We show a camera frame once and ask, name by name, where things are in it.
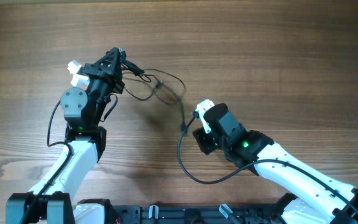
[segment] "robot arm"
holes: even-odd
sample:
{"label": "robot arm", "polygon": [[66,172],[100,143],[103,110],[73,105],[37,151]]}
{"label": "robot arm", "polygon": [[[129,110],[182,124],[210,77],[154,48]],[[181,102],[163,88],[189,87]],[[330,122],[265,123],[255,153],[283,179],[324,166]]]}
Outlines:
{"label": "robot arm", "polygon": [[[85,175],[91,170],[98,162],[98,151],[96,150],[95,143],[88,141],[72,141],[69,143],[72,148],[73,155],[63,168],[63,170],[55,178],[54,183],[49,187],[44,194],[51,195],[55,192],[69,193],[71,201],[74,199],[74,195],[78,190]],[[61,166],[68,154],[67,146],[63,147],[63,152],[59,159],[48,171],[48,173],[42,178],[42,180],[34,185],[29,192],[38,194],[42,187],[47,183],[52,175],[56,173],[57,169]]]}
{"label": "robot arm", "polygon": [[[208,155],[221,149],[226,159],[237,167],[249,166],[255,175],[276,182],[296,195],[281,211],[286,223],[358,222],[356,206],[345,203],[358,200],[358,189],[353,185],[318,172],[270,137],[258,131],[247,131],[224,103],[214,105],[212,101],[204,100],[197,105],[195,116],[201,120],[203,128],[194,131],[193,135],[203,153]],[[299,170],[309,173],[315,180]],[[344,211],[351,213],[348,215],[350,219],[338,221],[338,217],[346,217]]]}

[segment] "wooden table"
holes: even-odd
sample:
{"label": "wooden table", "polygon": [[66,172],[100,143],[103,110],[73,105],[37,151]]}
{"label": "wooden table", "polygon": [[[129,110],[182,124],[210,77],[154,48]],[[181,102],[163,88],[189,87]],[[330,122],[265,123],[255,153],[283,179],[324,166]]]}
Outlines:
{"label": "wooden table", "polygon": [[[184,80],[186,120],[206,98],[225,102],[247,129],[331,177],[358,186],[358,2],[202,1],[0,6],[0,223],[14,192],[26,192],[62,147],[46,146],[53,106],[70,88],[67,63],[94,62],[125,47],[142,68]],[[173,80],[162,77],[179,90]],[[149,89],[126,82],[145,96]],[[58,110],[52,140],[66,122]],[[180,169],[180,113],[127,93],[102,124],[106,150],[74,201],[115,205],[275,202],[286,190],[250,172],[200,185]],[[196,123],[192,130],[201,126]],[[235,169],[188,136],[183,160],[195,176]]]}

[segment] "table surface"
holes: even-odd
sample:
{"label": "table surface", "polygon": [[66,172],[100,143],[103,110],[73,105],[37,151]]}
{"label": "table surface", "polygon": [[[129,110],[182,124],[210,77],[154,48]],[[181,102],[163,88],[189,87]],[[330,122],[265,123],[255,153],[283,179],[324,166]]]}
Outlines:
{"label": "table surface", "polygon": [[[247,128],[262,131],[321,172],[358,186],[358,2],[110,2],[0,6],[0,223],[6,200],[26,192],[56,161],[50,113],[70,88],[67,63],[125,47],[142,68],[186,83],[186,120],[197,103],[225,102]],[[180,91],[180,85],[164,76]],[[124,80],[139,96],[149,89]],[[74,201],[115,205],[275,202],[286,190],[249,171],[200,185],[177,162],[177,106],[123,93],[108,120],[106,150]],[[52,141],[66,122],[56,113]],[[201,126],[197,122],[191,130]],[[203,180],[235,169],[185,138],[183,161]]]}

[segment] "black cable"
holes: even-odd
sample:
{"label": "black cable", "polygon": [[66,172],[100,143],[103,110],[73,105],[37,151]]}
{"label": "black cable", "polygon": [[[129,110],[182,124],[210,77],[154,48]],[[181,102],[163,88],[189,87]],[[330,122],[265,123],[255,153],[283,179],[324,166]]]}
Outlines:
{"label": "black cable", "polygon": [[121,70],[122,71],[129,71],[129,69],[128,69],[128,67],[126,66],[126,65],[124,65],[124,64],[121,64]]}
{"label": "black cable", "polygon": [[51,178],[47,181],[47,183],[42,187],[42,189],[38,192],[38,194],[35,196],[34,200],[31,202],[31,204],[29,205],[29,207],[25,210],[24,215],[22,217],[22,219],[20,220],[20,224],[26,224],[27,223],[27,219],[29,218],[31,211],[34,209],[35,205],[38,202],[38,199],[42,196],[42,194],[53,184],[53,181],[56,179],[56,177],[59,175],[59,173],[64,169],[64,167],[67,165],[68,161],[70,160],[70,157],[73,155],[73,149],[71,148],[71,146],[67,143],[67,142],[63,142],[63,141],[59,141],[59,142],[54,142],[52,144],[49,144],[49,139],[50,139],[50,128],[52,126],[52,120],[53,117],[55,116],[55,112],[56,109],[59,107],[60,105],[60,100],[59,102],[56,104],[55,108],[52,111],[52,114],[50,115],[50,119],[49,119],[49,125],[48,125],[48,133],[47,133],[47,146],[51,147],[51,146],[56,146],[57,144],[63,144],[66,145],[68,148],[68,154],[66,156],[66,159],[63,161],[63,163],[60,165],[60,167],[56,170],[56,172],[51,176]]}
{"label": "black cable", "polygon": [[164,72],[164,71],[162,71],[162,70],[155,69],[155,68],[147,68],[147,69],[144,69],[144,71],[156,71],[156,72],[161,72],[161,73],[164,73],[164,74],[166,74],[166,75],[171,76],[172,78],[176,78],[176,79],[181,83],[181,85],[183,86],[183,93],[181,93],[181,97],[183,97],[183,95],[184,95],[184,94],[186,93],[186,91],[187,91],[187,88],[186,88],[185,83],[184,83],[180,78],[178,78],[178,77],[176,77],[176,76],[174,76],[174,75],[172,75],[172,74],[169,74],[168,72]]}
{"label": "black cable", "polygon": [[113,109],[117,106],[117,103],[118,103],[118,97],[117,97],[117,95],[115,95],[114,93],[110,93],[110,94],[108,95],[108,98],[109,98],[111,95],[114,95],[114,96],[116,97],[116,100],[115,100],[115,102],[112,104],[112,106],[110,107],[110,109],[106,112],[106,114],[104,115],[103,120],[100,120],[100,122],[105,122],[105,121],[106,121],[106,118],[110,115],[110,113],[113,111]]}
{"label": "black cable", "polygon": [[306,175],[307,177],[311,178],[312,180],[314,180],[315,182],[317,182],[319,185],[323,186],[326,190],[330,191],[333,195],[337,196],[339,199],[341,199],[347,206],[349,206],[351,209],[353,209],[353,211],[355,211],[358,214],[358,209],[355,208],[355,206],[353,206],[350,201],[348,201],[348,199],[346,199],[345,197],[343,197],[338,191],[334,190],[333,188],[331,188],[328,184],[324,183],[323,181],[319,180],[317,177],[311,175],[309,172],[293,165],[290,164],[289,162],[284,162],[284,161],[279,161],[279,160],[275,160],[275,159],[261,159],[259,161],[255,161],[255,162],[251,162],[250,164],[247,164],[241,168],[238,168],[237,170],[235,170],[234,172],[228,174],[227,176],[220,178],[219,180],[214,180],[214,181],[203,181],[203,180],[199,180],[196,177],[192,176],[185,168],[185,166],[183,165],[182,161],[181,161],[181,157],[180,157],[180,145],[181,145],[181,141],[183,139],[183,137],[185,136],[185,133],[187,131],[187,129],[190,127],[190,125],[192,124],[192,122],[195,120],[196,116],[194,116],[190,122],[186,125],[185,131],[182,132],[182,134],[180,135],[179,141],[178,141],[178,146],[177,146],[177,154],[178,154],[178,161],[179,161],[179,165],[180,167],[183,169],[183,171],[185,172],[185,174],[190,177],[192,180],[194,180],[197,183],[200,184],[217,184],[220,182],[223,182],[231,177],[233,177],[234,175],[238,174],[240,171],[248,169],[251,166],[254,166],[256,164],[260,164],[260,163],[264,163],[264,162],[273,162],[273,163],[278,163],[278,164],[283,164],[285,166],[291,167],[292,169],[297,170],[298,172],[301,172],[302,174]]}
{"label": "black cable", "polygon": [[[131,63],[132,67],[136,67],[138,68],[136,65],[134,65],[132,62],[130,61],[127,61],[127,60],[121,60],[121,63]],[[154,78],[156,81],[157,81],[157,84],[154,88],[151,88],[151,86],[149,85],[149,87],[152,89],[152,92],[151,94],[146,97],[146,98],[140,98],[138,96],[135,96],[132,92],[130,92],[125,86],[124,86],[124,89],[125,91],[128,92],[128,94],[130,94],[131,96],[133,96],[135,99],[137,100],[140,100],[140,101],[146,101],[148,99],[150,99],[153,95],[155,95],[161,102],[165,103],[166,105],[170,105],[171,103],[165,101],[164,99],[162,99],[158,94],[157,94],[157,90],[162,86],[164,88],[166,88],[176,99],[176,101],[178,102],[179,106],[180,106],[180,113],[181,113],[181,119],[182,119],[182,122],[181,122],[181,130],[183,131],[185,129],[185,126],[186,126],[186,123],[185,123],[185,109],[184,109],[184,106],[183,106],[183,103],[181,101],[181,98],[183,97],[183,95],[186,93],[186,85],[185,83],[178,77],[172,75],[172,74],[169,74],[167,72],[164,72],[164,71],[161,71],[159,69],[154,69],[154,68],[148,68],[148,69],[145,69],[145,70],[141,70],[140,68],[138,68],[139,70],[136,71],[138,72],[138,75],[136,73],[134,73],[133,69],[129,69],[135,76],[138,76],[140,77],[140,80],[135,80],[135,81],[138,81],[138,82],[143,82],[145,84],[148,84],[151,82],[151,77]],[[144,72],[145,71],[156,71],[156,72],[161,72],[161,73],[164,73],[166,75],[169,75],[177,80],[179,80],[179,82],[183,85],[183,92],[181,94],[181,96],[178,96],[170,87],[166,86],[163,82],[161,82],[155,75],[151,75],[151,74],[145,74]]]}
{"label": "black cable", "polygon": [[142,75],[144,73],[144,70],[140,69],[137,65],[134,63],[126,60],[126,59],[120,59],[121,65],[124,67],[125,70],[131,71],[135,76]]}

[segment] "white bracket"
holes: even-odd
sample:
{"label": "white bracket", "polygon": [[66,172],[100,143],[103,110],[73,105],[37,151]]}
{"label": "white bracket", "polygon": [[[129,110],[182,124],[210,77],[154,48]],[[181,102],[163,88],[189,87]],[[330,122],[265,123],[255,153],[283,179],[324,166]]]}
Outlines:
{"label": "white bracket", "polygon": [[108,215],[104,213],[104,206],[97,203],[77,205],[73,213],[75,224],[103,224],[104,217]]}
{"label": "white bracket", "polygon": [[85,85],[90,84],[89,77],[78,74],[78,71],[82,67],[80,63],[78,63],[76,60],[72,60],[67,66],[67,69],[70,74],[73,74],[73,79],[70,82],[73,87],[78,87],[81,83],[84,83]]}
{"label": "white bracket", "polygon": [[198,113],[200,120],[204,126],[205,133],[207,133],[207,134],[209,134],[211,132],[211,128],[205,121],[204,114],[206,111],[208,111],[213,106],[215,106],[214,103],[211,100],[206,99],[206,100],[202,101],[201,103],[197,104],[197,107],[196,107],[196,112]]}
{"label": "white bracket", "polygon": [[149,208],[149,218],[158,219],[158,206],[152,205]]}
{"label": "white bracket", "polygon": [[233,211],[226,204],[221,204],[221,206],[219,206],[219,211],[225,218],[229,218],[229,215],[233,213]]}
{"label": "white bracket", "polygon": [[290,202],[282,214],[286,223],[304,223],[304,224],[328,224],[329,221],[324,219],[321,214],[313,209],[306,202],[297,198]]}

